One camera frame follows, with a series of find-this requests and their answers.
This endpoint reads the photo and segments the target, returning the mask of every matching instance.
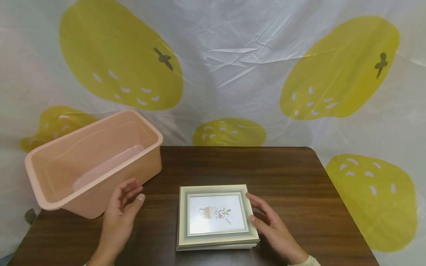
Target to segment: stack of picture frames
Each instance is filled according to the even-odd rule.
[[[246,185],[180,187],[177,251],[251,249],[259,235]]]

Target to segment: hand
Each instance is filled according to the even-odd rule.
[[[88,266],[111,266],[130,237],[135,216],[144,204],[145,195],[139,194],[127,205],[128,199],[142,191],[136,178],[118,185],[112,193],[104,214],[101,239]]]
[[[263,219],[259,219],[253,215],[249,219],[258,232],[266,237],[271,247],[280,256],[288,259],[290,264],[305,262],[309,255],[297,244],[279,215],[271,206],[253,194],[247,193],[246,196],[250,200],[252,207],[259,209],[265,215]]]

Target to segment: yellow pear print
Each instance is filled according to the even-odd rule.
[[[416,234],[414,184],[401,168],[383,160],[340,154],[326,171],[370,248],[396,252]]]
[[[59,26],[63,56],[94,95],[127,106],[163,110],[179,103],[179,62],[161,37],[115,0],[78,0]]]
[[[199,126],[193,136],[194,146],[261,146],[265,129],[250,120],[222,118]]]
[[[385,79],[398,45],[398,30],[383,18],[356,17],[338,25],[291,70],[282,112],[298,120],[353,114]]]
[[[40,115],[38,132],[21,139],[21,147],[26,152],[48,143],[58,137],[87,126],[98,119],[83,111],[68,106],[52,106]]]

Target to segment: fingernail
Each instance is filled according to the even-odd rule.
[[[136,198],[140,201],[144,201],[145,200],[145,194],[139,194]]]

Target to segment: wrist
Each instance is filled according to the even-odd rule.
[[[309,254],[300,246],[295,247],[285,254],[285,258],[290,264],[301,264],[309,258]]]
[[[116,258],[117,255],[99,246],[87,266],[113,266]]]

